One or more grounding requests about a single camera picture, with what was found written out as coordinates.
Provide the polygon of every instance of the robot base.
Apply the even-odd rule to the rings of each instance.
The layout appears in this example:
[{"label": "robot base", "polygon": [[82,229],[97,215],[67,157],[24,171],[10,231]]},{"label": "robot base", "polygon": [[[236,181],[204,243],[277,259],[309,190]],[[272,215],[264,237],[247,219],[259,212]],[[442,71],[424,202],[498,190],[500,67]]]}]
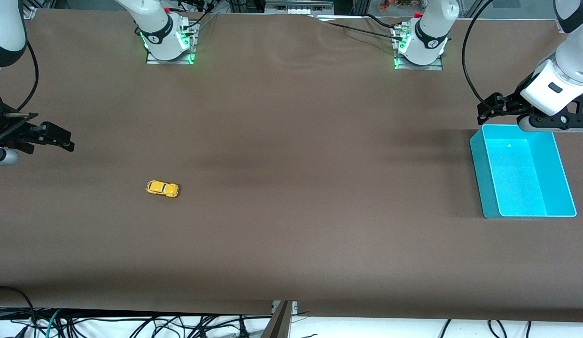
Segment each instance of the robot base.
[{"label": "robot base", "polygon": [[195,52],[197,50],[197,38],[199,36],[199,23],[195,24],[193,27],[189,28],[185,33],[190,34],[189,44],[190,47],[186,51],[182,52],[176,58],[172,60],[159,60],[155,58],[149,51],[147,51],[147,58],[145,59],[146,64],[193,64],[195,62]]},{"label": "robot base", "polygon": [[[405,40],[409,39],[410,36],[407,32],[407,26],[408,26],[408,22],[403,22],[402,25],[397,25],[395,26],[395,28],[390,28],[390,32],[392,33],[392,36],[399,36]],[[394,48],[394,68],[395,69],[412,69],[412,70],[443,70],[443,66],[442,66],[442,57],[438,56],[437,59],[431,63],[431,64],[427,64],[427,65],[420,65],[420,64],[414,64],[413,62],[410,62],[406,56],[404,56],[403,54],[398,52],[399,46],[404,43],[405,41],[398,41],[398,40],[392,40],[392,46]]]}]

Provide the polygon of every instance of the toy car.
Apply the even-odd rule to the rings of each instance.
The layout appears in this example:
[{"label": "toy car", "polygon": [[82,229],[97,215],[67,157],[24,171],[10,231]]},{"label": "toy car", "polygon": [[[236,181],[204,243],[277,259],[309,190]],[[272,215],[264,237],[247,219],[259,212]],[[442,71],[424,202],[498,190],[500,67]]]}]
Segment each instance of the toy car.
[{"label": "toy car", "polygon": [[149,194],[165,197],[176,197],[178,195],[178,185],[157,180],[147,182],[147,192]]}]

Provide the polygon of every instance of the blue plastic bin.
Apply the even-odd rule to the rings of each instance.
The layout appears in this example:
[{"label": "blue plastic bin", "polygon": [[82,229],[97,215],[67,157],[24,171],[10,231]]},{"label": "blue plastic bin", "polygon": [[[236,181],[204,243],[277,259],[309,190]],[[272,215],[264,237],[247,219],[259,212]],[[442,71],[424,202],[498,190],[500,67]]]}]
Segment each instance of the blue plastic bin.
[{"label": "blue plastic bin", "polygon": [[553,133],[487,124],[470,145],[485,218],[577,215]]}]

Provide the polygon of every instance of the brown table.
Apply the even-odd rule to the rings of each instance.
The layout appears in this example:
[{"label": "brown table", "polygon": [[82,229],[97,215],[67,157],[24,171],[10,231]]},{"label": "brown table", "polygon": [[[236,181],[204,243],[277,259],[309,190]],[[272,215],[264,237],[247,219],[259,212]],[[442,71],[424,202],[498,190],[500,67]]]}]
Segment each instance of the brown table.
[{"label": "brown table", "polygon": [[[0,167],[0,284],[44,307],[583,321],[583,135],[556,136],[576,218],[485,220],[467,24],[442,72],[301,15],[219,15],[195,65],[149,66],[128,13],[39,11],[27,108],[76,149]],[[472,79],[509,94],[564,37],[482,21]],[[32,81],[26,54],[0,94],[17,105]]]}]

